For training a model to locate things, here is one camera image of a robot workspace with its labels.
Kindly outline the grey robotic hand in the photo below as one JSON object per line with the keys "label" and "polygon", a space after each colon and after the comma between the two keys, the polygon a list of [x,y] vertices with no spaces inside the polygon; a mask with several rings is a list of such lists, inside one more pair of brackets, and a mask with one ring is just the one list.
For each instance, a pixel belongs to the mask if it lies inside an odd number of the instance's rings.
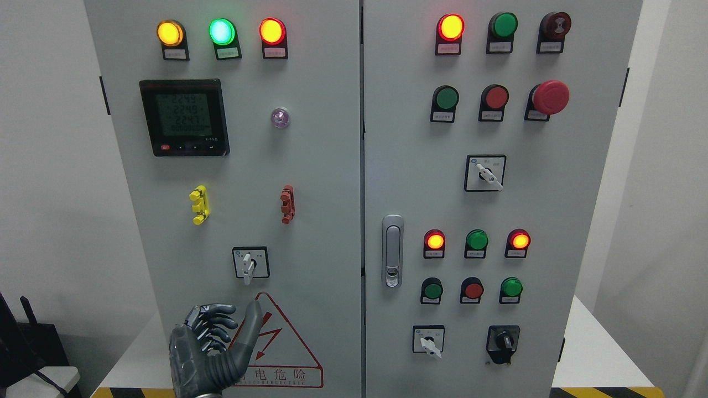
{"label": "grey robotic hand", "polygon": [[263,312],[258,301],[246,307],[238,337],[231,348],[228,333],[237,328],[230,318],[237,308],[226,304],[197,305],[170,334],[170,374],[177,397],[220,397],[242,378],[256,346]]}

